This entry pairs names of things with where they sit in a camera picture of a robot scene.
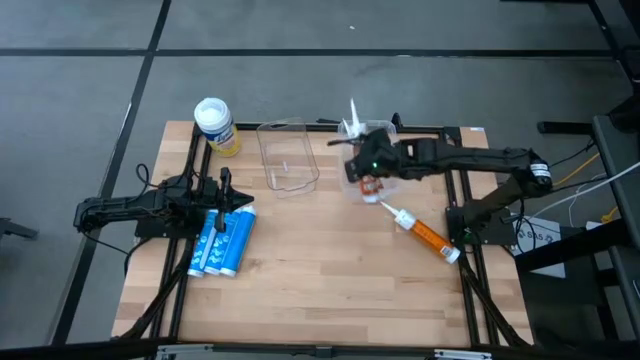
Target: black metal frame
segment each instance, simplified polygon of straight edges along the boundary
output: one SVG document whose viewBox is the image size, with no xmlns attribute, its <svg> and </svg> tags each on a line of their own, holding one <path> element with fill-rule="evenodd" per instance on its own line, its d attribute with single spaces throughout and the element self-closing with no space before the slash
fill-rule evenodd
<svg viewBox="0 0 640 360">
<path fill-rule="evenodd" d="M 610 49 L 609 50 L 592 50 L 592 49 L 576 49 L 576 50 L 561 50 L 561 49 L 543 49 L 543 50 L 483 50 L 483 49 L 453 49 L 453 50 L 438 50 L 438 49 L 158 49 L 158 44 L 162 31 L 164 29 L 165 22 L 171 6 L 171 0 L 163 0 L 158 14 L 158 18 L 153 29 L 151 40 L 146 48 L 4 48 L 0 49 L 0 56 L 51 56 L 51 57 L 143 57 L 142 66 L 138 74 L 138 78 L 131 96 L 129 108 L 124 117 L 118 140 L 114 146 L 113 152 L 110 157 L 110 161 L 100 186 L 99 196 L 110 197 L 113 194 L 117 176 L 120 171 L 125 150 L 131 136 L 131 131 L 136 119 L 136 115 L 142 100 L 142 95 L 149 78 L 153 60 L 155 57 L 181 57 L 181 56 L 410 56 L 410 57 L 439 57 L 439 58 L 609 58 L 615 61 L 620 61 L 620 49 L 617 47 L 615 39 L 610 35 L 608 31 L 608 25 L 604 21 L 602 14 L 599 12 L 595 1 L 593 0 L 547 0 L 549 2 L 571 2 L 581 3 L 590 6 L 594 17 L 598 24 L 603 29 L 603 35 L 607 40 Z M 623 65 L 623 70 L 628 75 L 627 68 Z M 255 130 L 259 124 L 239 124 L 240 130 Z M 458 137 L 453 136 L 456 145 L 460 144 L 459 129 L 457 128 L 440 128 L 435 130 L 434 128 L 422 128 L 422 127 L 402 127 L 403 133 L 423 133 L 425 130 L 431 129 L 441 137 L 446 138 L 446 135 L 457 134 Z M 335 131 L 335 126 L 332 125 L 313 125 L 309 127 L 309 131 Z M 465 200 L 471 199 L 471 190 L 469 186 L 469 179 L 466 172 L 461 172 L 461 183 L 463 186 L 463 196 Z M 455 191 L 453 187 L 452 174 L 445 174 L 445 181 L 447 188 Z M 455 194 L 449 192 L 449 203 L 455 205 L 457 199 Z M 93 237 L 99 237 L 99 231 L 92 232 L 90 234 Z M 167 257 L 165 259 L 165 269 L 163 270 L 162 282 L 166 282 L 166 278 L 170 273 L 171 266 L 175 261 L 175 252 L 177 247 L 177 239 L 171 239 L 169 241 L 169 248 Z M 52 336 L 52 345 L 60 346 L 66 343 L 68 334 L 73 324 L 73 318 L 77 310 L 82 290 L 86 282 L 88 272 L 95 254 L 96 244 L 87 239 L 83 239 L 81 243 L 81 250 L 79 260 L 73 266 L 73 279 L 68 287 L 68 292 L 65 294 L 64 305 L 61 309 L 55 332 Z M 473 247 L 474 260 L 476 267 L 478 268 L 478 276 L 481 284 L 488 291 L 488 282 L 486 278 L 486 270 L 484 269 L 484 259 L 482 257 L 482 249 L 476 245 Z M 465 310 L 468 315 L 469 322 L 469 334 L 472 344 L 479 344 L 479 335 L 477 330 L 477 320 L 475 318 L 474 304 L 471 294 L 471 289 L 464 281 L 463 296 L 465 298 Z M 184 289 L 186 288 L 186 281 L 180 283 L 178 286 L 178 293 L 184 296 Z M 177 316 L 176 320 L 179 323 L 180 311 L 174 308 L 174 315 Z M 161 323 L 162 312 L 160 316 L 154 320 L 151 326 L 151 334 L 159 334 L 159 328 Z M 491 344 L 497 343 L 497 334 L 495 333 L 495 324 L 491 324 L 491 320 L 487 317 L 487 325 L 489 329 L 489 341 Z M 172 333 L 177 334 L 177 325 L 172 326 Z M 393 353 L 397 354 L 397 349 L 393 349 Z M 416 354 L 410 348 L 404 349 L 407 353 L 413 355 Z"/>
</svg>

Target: white cable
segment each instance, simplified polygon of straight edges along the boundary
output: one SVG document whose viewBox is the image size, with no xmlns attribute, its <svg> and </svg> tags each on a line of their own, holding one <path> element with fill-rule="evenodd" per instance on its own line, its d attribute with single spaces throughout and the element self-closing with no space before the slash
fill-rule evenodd
<svg viewBox="0 0 640 360">
<path fill-rule="evenodd" d="M 635 163 L 635 164 L 633 164 L 633 165 L 629 166 L 625 171 L 623 171 L 623 172 L 621 172 L 621 173 L 617 174 L 616 176 L 610 177 L 609 179 L 607 179 L 607 181 L 603 181 L 603 182 L 601 182 L 600 184 L 598 184 L 598 185 L 596 185 L 596 186 L 594 186 L 594 187 L 590 187 L 590 188 L 588 188 L 587 190 L 585 190 L 585 191 L 583 191 L 583 192 L 577 193 L 577 194 L 575 194 L 575 195 L 567 196 L 566 198 L 564 198 L 564 199 L 562 199 L 562 200 L 558 200 L 558 201 L 554 202 L 553 204 L 551 204 L 551 205 L 549 205 L 549 206 L 545 207 L 544 209 L 542 209 L 542 210 L 538 211 L 537 213 L 533 214 L 531 217 L 537 217 L 538 215 L 542 214 L 543 212 L 545 212 L 545 211 L 547 211 L 547 210 L 549 210 L 549 209 L 551 209 L 551 208 L 553 208 L 553 207 L 556 207 L 556 206 L 558 206 L 558 205 L 562 204 L 562 203 L 563 203 L 563 202 L 565 202 L 565 201 L 569 201 L 569 200 L 571 200 L 571 199 L 573 199 L 573 198 L 577 198 L 578 196 L 582 196 L 582 195 L 584 195 L 584 194 L 586 194 L 586 193 L 592 192 L 593 190 L 595 190 L 595 189 L 597 189 L 597 188 L 599 188 L 599 187 L 605 186 L 605 185 L 607 185 L 608 183 L 610 183 L 610 182 L 612 182 L 612 181 L 614 181 L 614 180 L 619 179 L 621 176 L 626 175 L 628 172 L 630 172 L 631 170 L 633 170 L 633 169 L 637 168 L 638 166 L 640 166 L 640 162 L 637 162 L 637 163 Z"/>
<path fill-rule="evenodd" d="M 599 178 L 599 177 L 602 177 L 602 176 L 607 176 L 607 174 L 606 174 L 606 173 L 598 174 L 598 175 L 596 175 L 596 176 L 592 177 L 592 178 L 591 178 L 591 180 L 595 180 L 595 179 L 597 179 L 597 178 Z M 585 186 L 587 186 L 587 185 L 588 185 L 588 184 L 580 185 L 580 186 L 578 187 L 578 189 L 576 190 L 576 194 L 577 194 L 577 193 L 579 193 L 579 192 L 580 192 L 580 190 L 581 190 L 582 188 L 584 188 Z M 575 227 L 575 226 L 573 225 L 573 214 L 571 213 L 571 208 L 573 208 L 573 204 L 575 204 L 575 203 L 576 203 L 576 200 L 578 200 L 578 198 L 577 198 L 577 197 L 574 197 L 574 198 L 573 198 L 573 201 L 571 201 L 571 205 L 569 205 L 569 224 L 571 225 L 571 227 Z"/>
</svg>

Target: orange caulk tube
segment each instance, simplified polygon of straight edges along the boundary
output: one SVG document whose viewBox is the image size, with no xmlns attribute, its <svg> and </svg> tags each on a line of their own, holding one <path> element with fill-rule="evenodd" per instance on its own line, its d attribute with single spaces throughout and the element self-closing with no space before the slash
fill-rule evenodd
<svg viewBox="0 0 640 360">
<path fill-rule="evenodd" d="M 415 216 L 404 209 L 396 210 L 382 201 L 380 203 L 396 216 L 395 222 L 398 225 L 405 230 L 411 231 L 423 244 L 435 250 L 446 262 L 453 264 L 458 259 L 460 250 L 453 247 L 449 241 L 431 230 L 422 221 L 417 220 Z"/>
</svg>

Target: wooden tabletop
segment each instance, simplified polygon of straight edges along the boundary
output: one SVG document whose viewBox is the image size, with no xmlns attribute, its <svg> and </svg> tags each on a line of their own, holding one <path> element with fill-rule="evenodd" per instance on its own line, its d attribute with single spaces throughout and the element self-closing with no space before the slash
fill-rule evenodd
<svg viewBox="0 0 640 360">
<path fill-rule="evenodd" d="M 167 122 L 154 183 L 182 171 L 192 127 L 192 122 Z M 487 146 L 481 128 L 461 132 L 465 146 Z M 189 278 L 180 340 L 469 345 L 458 266 L 445 263 L 397 227 L 383 207 L 353 203 L 343 196 L 339 147 L 326 146 L 335 134 L 309 133 L 320 178 L 315 191 L 288 199 L 277 199 L 267 186 L 256 133 L 241 131 L 240 137 L 242 150 L 232 158 L 213 155 L 209 174 L 215 178 L 221 167 L 229 167 L 234 188 L 255 197 L 256 224 L 236 278 Z M 199 153 L 204 146 L 200 144 Z M 454 177 L 459 185 L 458 174 Z M 469 177 L 475 198 L 497 186 L 490 173 L 471 172 Z M 400 185 L 389 203 L 408 209 L 446 236 L 444 176 Z M 459 186 L 456 194 L 462 203 Z M 168 239 L 153 239 L 134 253 L 113 335 L 128 330 L 155 296 L 167 244 Z M 520 336 L 531 342 L 513 259 L 500 247 L 483 250 L 494 301 Z M 164 335 L 172 309 L 173 297 L 165 308 Z M 477 300 L 476 312 L 486 341 Z"/>
</svg>

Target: caulk nozzle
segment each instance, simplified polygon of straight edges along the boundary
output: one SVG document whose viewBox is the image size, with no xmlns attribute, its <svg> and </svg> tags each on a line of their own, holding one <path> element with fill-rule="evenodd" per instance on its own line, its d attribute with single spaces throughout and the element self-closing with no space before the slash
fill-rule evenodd
<svg viewBox="0 0 640 360">
<path fill-rule="evenodd" d="M 387 208 L 387 210 L 391 211 L 391 213 L 395 216 L 400 215 L 400 212 L 394 208 L 392 208 L 391 206 L 387 205 L 387 203 L 385 203 L 384 201 L 380 201 L 380 204 L 382 204 L 384 207 Z"/>
</svg>

